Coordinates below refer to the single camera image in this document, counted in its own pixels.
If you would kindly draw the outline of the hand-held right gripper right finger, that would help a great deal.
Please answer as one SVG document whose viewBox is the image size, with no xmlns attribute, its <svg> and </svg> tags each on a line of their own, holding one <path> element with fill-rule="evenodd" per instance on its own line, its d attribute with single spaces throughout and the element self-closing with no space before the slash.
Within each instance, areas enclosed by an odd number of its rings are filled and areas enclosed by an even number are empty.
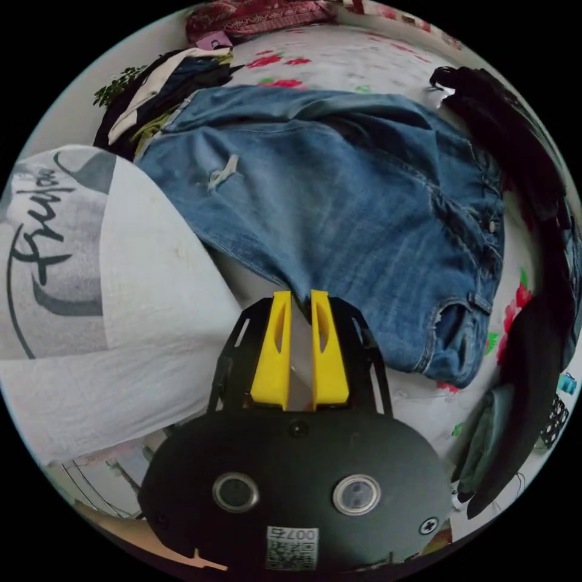
<svg viewBox="0 0 582 582">
<path fill-rule="evenodd" d="M 329 294 L 312 290 L 312 405 L 344 406 L 349 385 Z"/>
</svg>

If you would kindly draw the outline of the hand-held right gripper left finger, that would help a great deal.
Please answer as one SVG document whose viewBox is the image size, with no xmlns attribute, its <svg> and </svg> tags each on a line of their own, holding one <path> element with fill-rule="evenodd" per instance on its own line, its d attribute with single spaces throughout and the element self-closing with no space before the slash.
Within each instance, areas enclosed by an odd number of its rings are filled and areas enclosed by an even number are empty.
<svg viewBox="0 0 582 582">
<path fill-rule="evenodd" d="M 257 406 L 286 406 L 290 387 L 291 292 L 272 296 L 250 397 Z"/>
</svg>

